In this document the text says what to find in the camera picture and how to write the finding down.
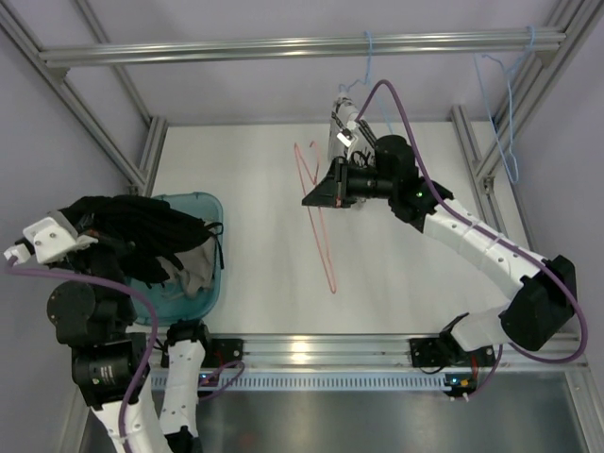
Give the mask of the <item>black trousers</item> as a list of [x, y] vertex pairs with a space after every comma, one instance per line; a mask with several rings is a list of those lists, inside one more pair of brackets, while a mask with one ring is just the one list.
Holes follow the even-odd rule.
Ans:
[[151, 287], [175, 272], [200, 268], [211, 277], [214, 257], [223, 262], [217, 243], [224, 226], [176, 210], [170, 203], [139, 195], [84, 196], [59, 210], [78, 233], [91, 233], [116, 245], [126, 277]]

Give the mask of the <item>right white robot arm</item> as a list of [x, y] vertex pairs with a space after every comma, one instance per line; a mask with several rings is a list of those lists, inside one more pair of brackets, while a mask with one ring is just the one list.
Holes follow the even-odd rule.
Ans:
[[441, 330], [435, 348], [447, 363], [496, 344], [536, 352], [575, 316], [574, 264], [563, 256], [547, 260], [533, 254], [488, 227], [452, 192], [421, 176], [412, 148], [401, 136], [377, 140], [372, 166], [333, 159], [302, 203], [347, 209], [372, 198], [386, 200], [397, 219], [457, 252], [508, 300], [499, 308], [461, 314]]

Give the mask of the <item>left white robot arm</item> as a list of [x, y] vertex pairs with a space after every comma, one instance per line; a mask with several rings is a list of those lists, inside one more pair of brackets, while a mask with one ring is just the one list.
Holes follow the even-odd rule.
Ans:
[[172, 324], [161, 346], [168, 378], [155, 408], [149, 378], [155, 333], [128, 332], [137, 318], [115, 252], [95, 245], [69, 259], [75, 273], [51, 293], [47, 316], [72, 353], [72, 380], [117, 452], [199, 452], [195, 416], [209, 333], [199, 319]]

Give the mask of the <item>pink wire hanger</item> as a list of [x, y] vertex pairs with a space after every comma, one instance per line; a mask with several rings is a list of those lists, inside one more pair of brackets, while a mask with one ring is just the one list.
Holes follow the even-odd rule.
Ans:
[[[315, 164], [310, 167], [306, 161], [303, 151], [298, 143], [294, 143], [294, 159], [296, 164], [296, 170], [298, 173], [302, 193], [307, 195], [310, 193], [310, 189], [318, 187], [318, 176], [319, 170], [321, 169], [321, 148], [317, 142], [312, 141], [309, 145], [309, 149], [314, 152]], [[329, 244], [329, 237], [327, 234], [327, 226], [325, 217], [321, 208], [307, 207], [307, 213], [310, 220], [310, 227], [312, 229], [313, 238], [319, 253], [319, 257], [323, 266], [325, 277], [327, 280], [327, 286], [332, 294], [336, 294], [338, 291], [338, 284], [335, 275], [335, 269], [333, 260], [331, 257], [331, 249]]]

